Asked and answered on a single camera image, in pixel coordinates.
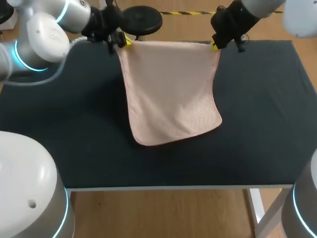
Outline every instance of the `screw hole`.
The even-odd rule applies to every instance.
[[[29,200],[28,204],[29,204],[29,207],[32,209],[36,208],[36,202],[34,200]]]

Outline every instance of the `wooden floor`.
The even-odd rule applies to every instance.
[[[122,9],[149,5],[160,11],[213,11],[232,0],[117,0]],[[98,0],[90,0],[98,5]],[[161,30],[147,40],[210,40],[210,15],[163,16]],[[317,88],[317,39],[295,39],[282,27],[282,15],[261,20],[251,40],[293,40]],[[5,40],[17,30],[5,32]],[[261,190],[268,208],[278,190]],[[81,192],[72,198],[75,238],[251,238],[251,220],[242,190]],[[282,238],[278,227],[270,238]]]

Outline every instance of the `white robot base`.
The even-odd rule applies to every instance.
[[[0,237],[71,238],[75,219],[48,151],[26,136],[0,132]]]

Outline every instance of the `blue led ring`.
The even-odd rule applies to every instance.
[[[297,213],[297,216],[299,218],[299,220],[302,222],[303,226],[306,228],[306,230],[314,237],[317,238],[317,236],[314,234],[314,232],[308,227],[308,225],[304,222],[304,219],[302,218],[301,214],[299,213],[299,210],[297,208],[296,205],[296,199],[295,199],[295,185],[293,188],[293,202],[294,202],[294,207],[295,207],[295,211]]]
[[[69,203],[69,198],[68,198],[68,194],[67,194],[67,191],[66,191],[66,188],[65,189],[65,195],[66,195],[66,210],[65,210],[65,214],[64,214],[64,218],[63,220],[61,221],[61,224],[58,228],[58,230],[56,231],[55,235],[52,237],[52,238],[56,238],[60,232],[60,230],[62,229],[65,221],[66,221],[66,217],[67,217],[67,213],[68,213],[68,203]]]
[[[60,16],[56,19],[56,21],[55,21],[56,23],[59,23],[63,19],[63,17],[65,16],[66,11],[67,11],[68,6],[69,6],[69,3],[70,3],[70,0],[66,0],[64,9],[63,9],[63,11],[61,11]]]
[[[29,70],[32,70],[32,71],[35,71],[35,72],[43,72],[45,70],[47,70],[48,68],[45,68],[45,69],[36,69],[36,68],[32,68],[30,66],[28,66],[20,57],[19,53],[18,53],[18,41],[15,41],[15,46],[14,46],[14,51],[15,51],[15,54],[17,56],[17,58],[19,59],[19,61],[21,62],[21,64],[23,64],[26,68],[28,68]]]

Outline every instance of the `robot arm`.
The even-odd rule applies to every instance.
[[[231,40],[244,51],[241,37],[262,18],[270,16],[285,0],[235,0],[228,8],[218,7],[211,18],[215,30],[213,40],[218,49],[225,48]]]
[[[315,0],[234,0],[228,8],[218,7],[211,19],[216,34],[213,40],[218,49],[234,40],[244,51],[241,37],[262,18],[270,16],[284,2],[284,28],[296,37],[317,35],[317,1]]]
[[[20,9],[15,42],[0,43],[0,82],[47,70],[62,62],[70,49],[65,31],[107,41],[120,25],[120,12],[108,0],[99,10],[84,0],[8,0]]]

